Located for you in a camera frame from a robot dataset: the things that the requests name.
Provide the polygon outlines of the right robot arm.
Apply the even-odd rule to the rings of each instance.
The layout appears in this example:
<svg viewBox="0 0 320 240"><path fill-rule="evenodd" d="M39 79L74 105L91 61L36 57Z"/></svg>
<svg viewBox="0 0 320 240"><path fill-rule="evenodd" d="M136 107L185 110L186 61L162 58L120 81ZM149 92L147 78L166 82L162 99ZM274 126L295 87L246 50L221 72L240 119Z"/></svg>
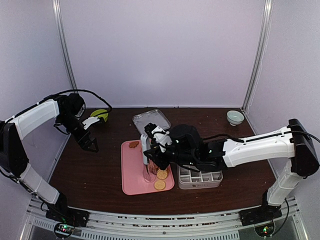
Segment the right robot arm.
<svg viewBox="0 0 320 240"><path fill-rule="evenodd" d="M266 159L287 158L276 182L265 191L261 206L255 208L259 220L268 220L301 179L315 174L320 163L308 133L297 119L270 133L235 138L217 134L202 138L192 125L179 124L166 131L148 123L144 127L150 146L143 154L161 170L173 163L193 172L219 172Z"/></svg>

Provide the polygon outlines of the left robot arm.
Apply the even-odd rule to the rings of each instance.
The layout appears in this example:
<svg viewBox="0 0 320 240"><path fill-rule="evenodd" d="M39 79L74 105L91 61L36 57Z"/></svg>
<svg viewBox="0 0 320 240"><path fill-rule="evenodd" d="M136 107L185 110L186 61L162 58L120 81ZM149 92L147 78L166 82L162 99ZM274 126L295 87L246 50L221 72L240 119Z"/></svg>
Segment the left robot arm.
<svg viewBox="0 0 320 240"><path fill-rule="evenodd" d="M5 177L21 185L49 207L53 207L53 215L61 222L67 222L72 218L66 196L51 186L32 167L23 141L40 126L55 119L55 128L64 126L65 134L73 135L84 151L97 153L97 140L90 138L88 128L100 119L89 117L80 122L84 109L84 99L78 93L65 90L45 97L0 123L0 166L7 172Z"/></svg>

